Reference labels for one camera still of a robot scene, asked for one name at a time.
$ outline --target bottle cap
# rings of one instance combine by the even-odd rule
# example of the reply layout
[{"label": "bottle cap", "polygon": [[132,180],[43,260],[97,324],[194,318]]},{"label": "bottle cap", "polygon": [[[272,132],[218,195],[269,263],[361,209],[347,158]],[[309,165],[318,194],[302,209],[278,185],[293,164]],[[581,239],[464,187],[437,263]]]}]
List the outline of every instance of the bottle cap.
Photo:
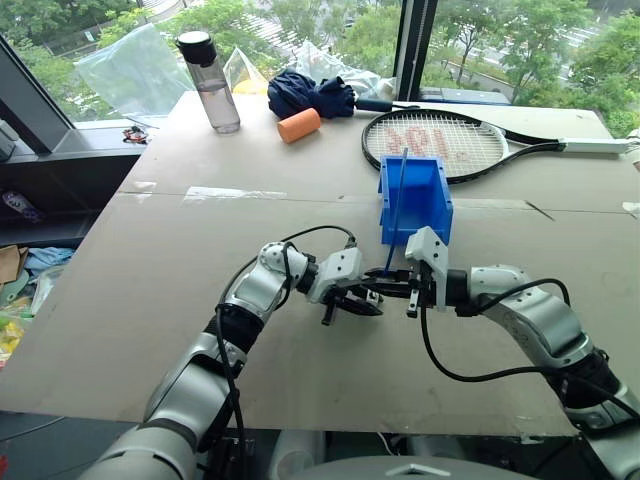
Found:
[{"label": "bottle cap", "polygon": [[189,63],[208,67],[216,58],[216,48],[207,32],[185,32],[176,39],[180,53]]}]

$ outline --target blue plastic bin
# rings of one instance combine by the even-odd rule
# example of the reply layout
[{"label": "blue plastic bin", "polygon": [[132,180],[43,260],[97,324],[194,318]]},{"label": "blue plastic bin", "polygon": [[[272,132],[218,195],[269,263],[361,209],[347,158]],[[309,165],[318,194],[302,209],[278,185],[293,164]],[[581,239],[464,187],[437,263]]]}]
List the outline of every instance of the blue plastic bin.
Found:
[{"label": "blue plastic bin", "polygon": [[[390,245],[393,238],[395,210],[398,208],[398,187],[402,157],[387,155],[380,158],[380,184],[383,205],[380,215],[382,243]],[[429,226],[449,244],[453,203],[449,195],[447,177],[439,158],[407,158],[398,212],[396,245],[406,245],[409,236],[419,228]]]}]

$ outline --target plastic bag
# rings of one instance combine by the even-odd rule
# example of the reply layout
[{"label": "plastic bag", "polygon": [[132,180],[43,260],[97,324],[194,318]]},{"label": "plastic bag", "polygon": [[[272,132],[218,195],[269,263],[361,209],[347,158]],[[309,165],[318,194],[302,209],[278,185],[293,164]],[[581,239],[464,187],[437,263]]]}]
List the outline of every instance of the plastic bag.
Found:
[{"label": "plastic bag", "polygon": [[85,82],[124,117],[167,115],[187,90],[186,68],[153,24],[75,63]]},{"label": "plastic bag", "polygon": [[233,93],[267,94],[269,82],[238,47],[224,64],[223,71]]},{"label": "plastic bag", "polygon": [[362,98],[395,100],[395,78],[382,78],[368,70],[345,65],[338,57],[323,52],[308,40],[297,52],[295,69],[318,84],[325,78],[339,76]]},{"label": "plastic bag", "polygon": [[18,348],[25,329],[31,325],[30,303],[30,298],[21,297],[0,308],[0,370]]},{"label": "plastic bag", "polygon": [[40,310],[40,307],[51,293],[51,290],[53,290],[58,278],[60,278],[62,272],[64,272],[64,268],[65,265],[57,265],[55,267],[47,268],[38,277],[38,287],[36,288],[36,293],[33,296],[33,302],[31,303],[31,313],[33,315],[38,313],[38,310]]}]

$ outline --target racket strings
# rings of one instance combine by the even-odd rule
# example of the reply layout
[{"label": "racket strings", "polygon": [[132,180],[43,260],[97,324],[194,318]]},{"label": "racket strings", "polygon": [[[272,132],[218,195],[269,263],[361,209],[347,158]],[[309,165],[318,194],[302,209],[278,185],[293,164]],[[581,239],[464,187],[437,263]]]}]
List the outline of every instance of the racket strings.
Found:
[{"label": "racket strings", "polygon": [[412,112],[373,125],[367,135],[367,147],[377,159],[399,155],[405,147],[411,156],[439,156],[448,177],[484,170],[508,153],[499,134],[484,124]]}]

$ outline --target table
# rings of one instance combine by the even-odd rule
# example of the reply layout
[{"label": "table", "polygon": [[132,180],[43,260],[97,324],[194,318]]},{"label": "table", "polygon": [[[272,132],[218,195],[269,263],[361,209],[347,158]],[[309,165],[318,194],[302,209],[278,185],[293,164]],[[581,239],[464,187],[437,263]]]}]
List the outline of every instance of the table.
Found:
[{"label": "table", "polygon": [[[321,134],[285,147],[263,98],[237,103],[243,129],[233,137],[211,131],[195,95],[176,106],[0,374],[0,408],[139,420],[164,372],[206,325],[232,272],[264,243],[293,231],[347,226],[367,264],[383,264],[377,177],[359,156],[358,132],[368,116],[325,122]],[[542,122],[534,109],[449,107],[493,118],[508,112],[509,122],[523,131],[531,124],[526,133],[539,135],[545,127],[575,135],[567,120],[580,115],[582,135],[605,134],[585,111],[545,110]],[[598,188],[554,191],[567,184],[556,178],[568,173],[567,163],[582,187]],[[639,200],[639,177],[628,158],[548,155],[514,163],[452,190],[450,245],[452,267],[500,262],[533,278],[565,281],[586,330],[636,391],[640,222],[621,202]],[[319,258],[343,243],[338,232],[296,242]],[[340,313],[324,327],[322,307],[292,295],[265,327],[239,379],[245,423],[434,434],[575,432],[539,376],[478,385],[443,377],[405,308],[388,300],[382,317]],[[453,370],[477,374],[528,363],[484,317],[432,312],[430,321],[436,353]]]}]

